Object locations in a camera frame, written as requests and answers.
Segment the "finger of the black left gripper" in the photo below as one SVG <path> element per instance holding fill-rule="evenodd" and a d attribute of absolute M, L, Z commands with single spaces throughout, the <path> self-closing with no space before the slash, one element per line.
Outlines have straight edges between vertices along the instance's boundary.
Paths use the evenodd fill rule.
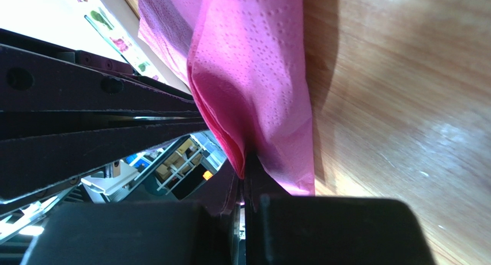
<path fill-rule="evenodd" d="M 207 130 L 203 121 L 153 121 L 1 141 L 1 214 L 73 186 L 116 160 Z"/>
<path fill-rule="evenodd" d="M 128 64 L 1 30 L 1 111 L 198 117 L 193 98 Z"/>

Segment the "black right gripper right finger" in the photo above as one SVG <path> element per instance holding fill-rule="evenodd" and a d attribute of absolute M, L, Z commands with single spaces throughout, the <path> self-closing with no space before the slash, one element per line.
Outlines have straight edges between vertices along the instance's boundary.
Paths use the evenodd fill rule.
<path fill-rule="evenodd" d="M 410 207 L 396 199 L 293 196 L 249 155 L 247 264 L 434 264 Z"/>

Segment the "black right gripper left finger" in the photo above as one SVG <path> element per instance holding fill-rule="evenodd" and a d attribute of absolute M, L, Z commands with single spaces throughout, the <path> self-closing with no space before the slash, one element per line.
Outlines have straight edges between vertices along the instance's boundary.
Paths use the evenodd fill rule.
<path fill-rule="evenodd" d="M 22 264 L 237 264 L 238 178 L 229 161 L 181 201 L 65 204 Z"/>

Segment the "magenta paper napkin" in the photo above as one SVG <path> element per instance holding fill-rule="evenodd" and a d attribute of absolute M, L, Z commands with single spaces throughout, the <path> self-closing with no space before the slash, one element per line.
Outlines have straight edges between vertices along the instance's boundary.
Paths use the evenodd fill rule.
<path fill-rule="evenodd" d="M 303 0 L 138 0 L 138 36 L 190 88 L 240 178 L 256 155 L 293 195 L 315 193 Z"/>

